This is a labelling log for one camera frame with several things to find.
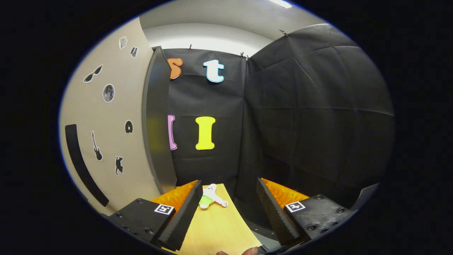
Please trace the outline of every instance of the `foam pad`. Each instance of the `foam pad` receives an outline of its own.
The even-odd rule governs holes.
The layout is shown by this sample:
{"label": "foam pad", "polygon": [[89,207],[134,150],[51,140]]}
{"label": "foam pad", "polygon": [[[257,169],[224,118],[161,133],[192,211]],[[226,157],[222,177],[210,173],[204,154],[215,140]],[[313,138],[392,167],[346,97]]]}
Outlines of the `foam pad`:
{"label": "foam pad", "polygon": [[159,245],[172,251],[181,248],[202,195],[201,181],[197,181],[179,211],[157,238]]}
{"label": "foam pad", "polygon": [[264,211],[269,219],[272,229],[275,231],[278,241],[281,245],[294,243],[300,237],[296,226],[288,219],[281,209],[274,196],[263,180],[258,179],[256,192],[261,200]]}

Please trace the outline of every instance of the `black curved strip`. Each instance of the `black curved strip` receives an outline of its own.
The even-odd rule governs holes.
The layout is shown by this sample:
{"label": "black curved strip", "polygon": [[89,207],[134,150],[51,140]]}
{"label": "black curved strip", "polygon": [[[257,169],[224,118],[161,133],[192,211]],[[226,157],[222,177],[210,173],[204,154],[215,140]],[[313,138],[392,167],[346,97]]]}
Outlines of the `black curved strip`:
{"label": "black curved strip", "polygon": [[82,152],[80,151],[79,146],[79,139],[77,137],[77,125],[66,125],[64,127],[64,131],[66,135],[66,144],[69,151],[69,156],[71,157],[77,174],[79,175],[83,184],[85,184],[87,189],[99,201],[99,203],[101,203],[103,206],[107,206],[109,200],[94,182],[83,160]]}

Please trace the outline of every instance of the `wooden board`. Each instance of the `wooden board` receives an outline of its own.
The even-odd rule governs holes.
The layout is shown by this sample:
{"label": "wooden board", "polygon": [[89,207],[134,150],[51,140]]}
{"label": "wooden board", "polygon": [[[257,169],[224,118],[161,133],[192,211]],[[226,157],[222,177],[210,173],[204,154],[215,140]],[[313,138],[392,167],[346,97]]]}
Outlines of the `wooden board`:
{"label": "wooden board", "polygon": [[205,210],[198,207],[181,250],[171,252],[178,255],[215,255],[222,250],[229,255],[240,255],[251,247],[262,245],[242,219],[223,184],[217,184],[216,194],[228,201],[228,207],[216,202]]}

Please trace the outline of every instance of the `toy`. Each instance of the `toy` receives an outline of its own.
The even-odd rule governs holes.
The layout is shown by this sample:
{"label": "toy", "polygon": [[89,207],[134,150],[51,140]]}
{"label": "toy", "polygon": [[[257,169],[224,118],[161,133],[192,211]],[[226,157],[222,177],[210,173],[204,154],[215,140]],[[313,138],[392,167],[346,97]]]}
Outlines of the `toy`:
{"label": "toy", "polygon": [[223,207],[228,206],[228,201],[221,199],[219,196],[216,195],[216,184],[211,184],[207,188],[203,188],[203,196],[198,203],[201,209],[206,209],[209,205],[211,205],[214,201],[221,204]]}

